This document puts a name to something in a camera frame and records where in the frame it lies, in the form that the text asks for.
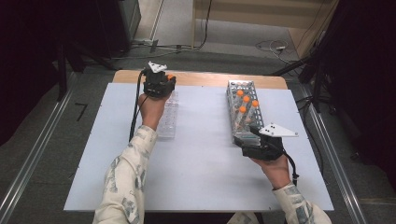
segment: hand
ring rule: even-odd
[[[143,125],[156,131],[157,126],[165,110],[165,102],[169,99],[170,94],[163,98],[148,97],[145,93],[139,96],[139,107],[142,115]]]
[[[260,165],[274,189],[281,189],[290,183],[288,158],[285,155],[276,161],[252,160]]]

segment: gray floor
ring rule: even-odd
[[[150,54],[148,48],[138,48],[131,50],[124,59],[112,62],[123,69],[141,69],[147,66],[148,61],[153,61],[167,64],[172,70],[258,76],[271,74],[285,65],[276,57],[272,57],[271,53],[267,57],[262,57],[248,56],[245,53],[238,55],[234,52],[216,53],[200,50],[169,54],[159,58],[141,58],[167,52],[169,50],[157,49],[156,52]],[[93,213],[66,213],[63,211],[63,207],[106,85],[112,81],[113,76],[114,71],[108,71],[96,64],[88,66],[84,74],[78,74],[78,83],[71,94],[68,105],[8,223],[92,222]],[[287,80],[288,87],[292,90],[295,99],[302,98],[303,93],[296,73],[292,71],[285,74],[283,78]],[[41,99],[14,136],[0,147],[1,195],[6,193],[7,187],[18,173],[43,129],[55,106],[57,94],[58,88],[55,86]],[[76,103],[88,105],[79,121],[78,117],[82,108]],[[336,115],[332,116],[328,113],[326,105],[322,105],[322,116],[331,134],[338,157],[361,201],[361,207],[368,223],[395,223],[393,214],[396,211],[396,204],[391,200],[395,198],[395,192],[389,185],[384,172],[376,166],[364,165],[359,160],[351,160],[349,157],[354,153],[354,149],[349,144],[339,119]],[[309,116],[307,124],[314,139],[318,142],[319,148],[322,148],[318,140],[318,132]],[[323,152],[322,154],[324,157],[324,178],[329,183],[327,189],[334,205],[334,211],[328,214],[333,223],[353,223],[332,168]],[[284,218],[281,212],[264,213],[263,217],[265,223],[283,223]]]

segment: patterned sleeve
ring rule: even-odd
[[[289,224],[332,223],[327,214],[314,203],[307,201],[292,183],[282,189],[274,190],[273,193],[286,213]]]
[[[157,136],[149,127],[140,126],[128,147],[111,163],[93,223],[143,223],[143,187]]]

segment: white bracket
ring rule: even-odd
[[[159,73],[164,71],[166,68],[166,64],[165,65],[160,65],[160,64],[156,64],[156,63],[152,63],[152,62],[148,62],[149,67],[151,68],[153,73]]]
[[[298,137],[298,133],[271,123],[259,130],[259,133],[272,137]]]

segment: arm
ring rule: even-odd
[[[145,94],[139,97],[143,125],[107,170],[103,200],[95,210],[93,223],[144,222],[143,187],[149,155],[157,141],[155,130],[168,97],[146,98]]]
[[[292,223],[332,223],[323,210],[307,201],[290,181],[288,159],[281,156],[276,161],[252,159],[260,165],[270,180],[277,200],[286,213],[286,220]]]

